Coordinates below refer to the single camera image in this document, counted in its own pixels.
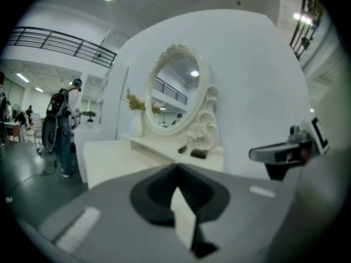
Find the mirror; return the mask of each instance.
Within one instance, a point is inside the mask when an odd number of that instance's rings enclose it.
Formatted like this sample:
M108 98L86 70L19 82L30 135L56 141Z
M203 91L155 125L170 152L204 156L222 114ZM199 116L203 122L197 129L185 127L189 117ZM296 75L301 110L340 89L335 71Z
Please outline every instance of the mirror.
M164 128L182 120L194 104L200 82L199 65L193 56L176 54L159 70L152 86L152 113Z

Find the balcony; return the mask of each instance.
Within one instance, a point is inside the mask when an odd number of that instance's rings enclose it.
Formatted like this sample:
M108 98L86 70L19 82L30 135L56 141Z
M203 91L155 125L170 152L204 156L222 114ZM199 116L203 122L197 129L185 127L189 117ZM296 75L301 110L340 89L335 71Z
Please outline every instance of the balcony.
M154 89L158 90L162 94L169 96L172 99L179 101L184 105L186 105L188 102L188 98L184 94L182 94L181 92L179 92L174 87L167 84L164 80L160 78L156 78L156 81L154 83Z
M311 44L323 13L324 7L318 0L302 0L301 11L296 17L298 22L290 42L298 60Z
M110 68L116 54L108 49L65 33L19 26L11 33L6 46L32 47L67 54Z

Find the gray floor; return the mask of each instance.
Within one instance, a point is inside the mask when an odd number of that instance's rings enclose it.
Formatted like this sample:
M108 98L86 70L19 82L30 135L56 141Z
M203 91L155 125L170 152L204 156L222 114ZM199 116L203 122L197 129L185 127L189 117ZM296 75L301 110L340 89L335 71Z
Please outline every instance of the gray floor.
M53 155L44 151L40 157L34 144L10 141L8 147L0 146L0 152L1 181L6 195L17 182L32 174L54 171ZM75 154L72 157L76 165ZM63 178L59 165L55 174L36 176L19 185L12 193L14 202L10 207L15 217L37 228L51 213L86 190L88 186L82 183L77 167L73 176Z

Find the flower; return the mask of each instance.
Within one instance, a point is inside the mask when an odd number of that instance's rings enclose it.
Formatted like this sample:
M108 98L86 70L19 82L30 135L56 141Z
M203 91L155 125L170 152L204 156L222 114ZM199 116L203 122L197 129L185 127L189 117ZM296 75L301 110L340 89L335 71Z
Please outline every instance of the flower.
M125 101L129 103L129 108L131 110L145 110L145 101L142 98L132 94L129 88L127 89Z

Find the small black object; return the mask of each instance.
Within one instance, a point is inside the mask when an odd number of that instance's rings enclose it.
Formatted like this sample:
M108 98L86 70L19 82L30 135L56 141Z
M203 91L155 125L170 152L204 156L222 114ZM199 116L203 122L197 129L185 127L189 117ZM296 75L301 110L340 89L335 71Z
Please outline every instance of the small black object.
M183 154L186 151L186 145L178 149L179 154Z
M95 112L92 111L84 111L81 114L88 117L95 117L97 115Z
M199 159L206 159L207 156L207 151L205 150L199 150L199 149L194 149L192 150L191 156L195 157L195 158L199 158Z

